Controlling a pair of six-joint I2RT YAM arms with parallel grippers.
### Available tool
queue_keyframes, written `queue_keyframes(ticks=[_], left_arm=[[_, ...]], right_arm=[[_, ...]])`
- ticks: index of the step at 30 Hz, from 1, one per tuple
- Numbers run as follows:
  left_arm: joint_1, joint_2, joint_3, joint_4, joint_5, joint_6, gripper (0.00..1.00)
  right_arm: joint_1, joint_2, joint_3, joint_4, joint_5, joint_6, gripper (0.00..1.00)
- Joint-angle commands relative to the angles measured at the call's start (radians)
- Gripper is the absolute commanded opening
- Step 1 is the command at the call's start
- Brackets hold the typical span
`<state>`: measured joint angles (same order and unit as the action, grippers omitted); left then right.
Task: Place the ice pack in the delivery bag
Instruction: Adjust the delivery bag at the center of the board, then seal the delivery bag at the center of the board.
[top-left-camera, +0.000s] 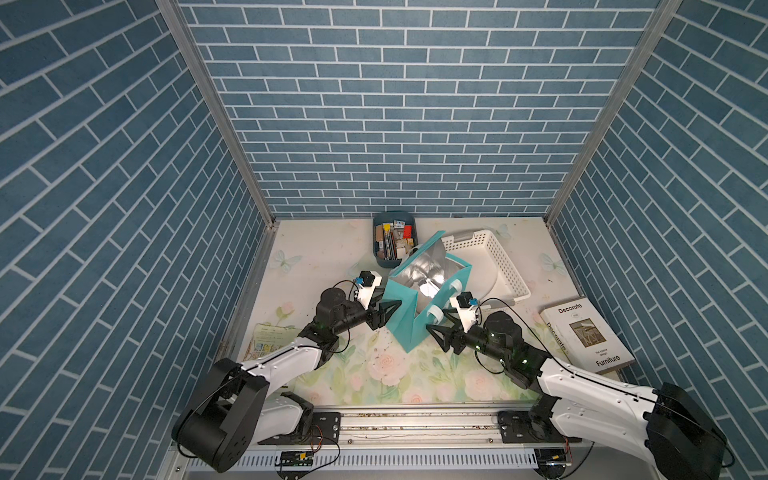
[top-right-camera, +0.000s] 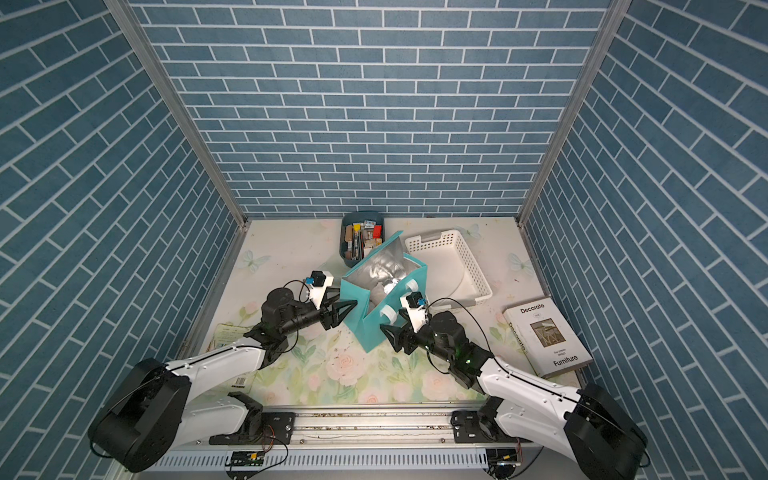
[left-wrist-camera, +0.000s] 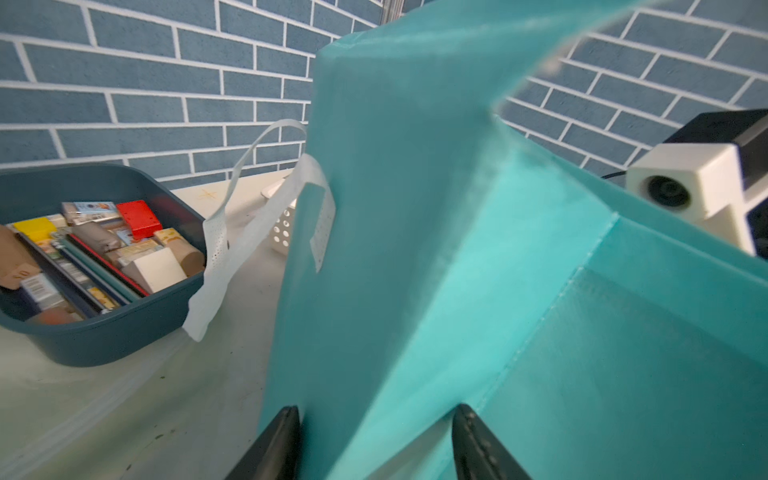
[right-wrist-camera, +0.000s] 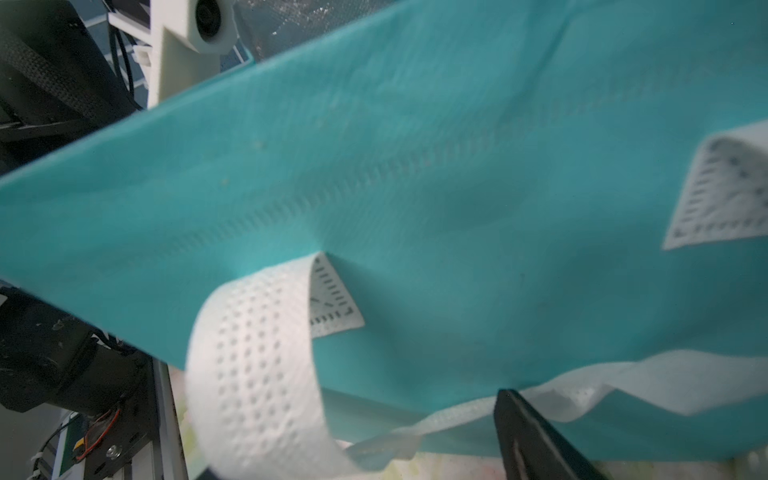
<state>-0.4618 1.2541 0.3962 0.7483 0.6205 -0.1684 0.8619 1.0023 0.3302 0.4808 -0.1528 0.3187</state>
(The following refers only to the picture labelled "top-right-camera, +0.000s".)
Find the teal insulated delivery bag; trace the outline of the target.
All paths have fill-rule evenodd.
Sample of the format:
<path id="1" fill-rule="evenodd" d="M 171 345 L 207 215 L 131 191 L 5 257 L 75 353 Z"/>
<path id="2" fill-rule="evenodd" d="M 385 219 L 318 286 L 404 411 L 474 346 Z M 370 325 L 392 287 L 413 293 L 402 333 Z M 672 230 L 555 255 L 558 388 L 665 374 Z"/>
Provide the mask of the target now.
<path id="1" fill-rule="evenodd" d="M 397 231 L 341 279 L 341 300 L 357 301 L 344 323 L 365 352 L 385 340 L 379 326 L 397 321 L 403 296 L 413 291 L 426 292 L 428 268 L 406 252 L 401 234 Z M 386 295 L 381 281 L 400 275 L 406 278 Z"/>

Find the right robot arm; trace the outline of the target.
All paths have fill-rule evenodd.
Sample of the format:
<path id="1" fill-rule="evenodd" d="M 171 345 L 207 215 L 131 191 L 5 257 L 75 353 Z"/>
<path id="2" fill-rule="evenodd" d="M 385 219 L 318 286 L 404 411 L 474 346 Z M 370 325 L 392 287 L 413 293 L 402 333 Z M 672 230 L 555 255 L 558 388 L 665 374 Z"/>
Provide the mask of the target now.
<path id="1" fill-rule="evenodd" d="M 489 433 L 522 437 L 575 461 L 590 479 L 633 479 L 648 439 L 601 386 L 582 389 L 548 382 L 508 365 L 472 342 L 450 312 L 440 312 L 414 330 L 382 324 L 393 349 L 423 348 L 448 363 L 449 374 L 467 389 L 488 396 Z"/>

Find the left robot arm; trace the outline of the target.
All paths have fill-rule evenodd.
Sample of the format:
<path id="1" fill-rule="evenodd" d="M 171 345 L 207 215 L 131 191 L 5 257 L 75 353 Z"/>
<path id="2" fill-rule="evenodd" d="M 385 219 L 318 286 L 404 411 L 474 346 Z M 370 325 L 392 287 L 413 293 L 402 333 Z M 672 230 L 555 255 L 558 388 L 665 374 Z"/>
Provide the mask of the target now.
<path id="1" fill-rule="evenodd" d="M 336 289 L 312 289 L 301 302 L 289 288 L 277 288 L 262 304 L 260 322 L 239 340 L 184 360 L 139 362 L 89 426 L 93 453 L 136 473 L 193 441 L 261 441 L 267 430 L 258 401 L 242 392 L 202 404 L 196 398 L 226 380 L 273 364 L 288 352 L 290 334 L 316 323 L 326 330 L 337 327 L 356 305 L 341 299 Z"/>

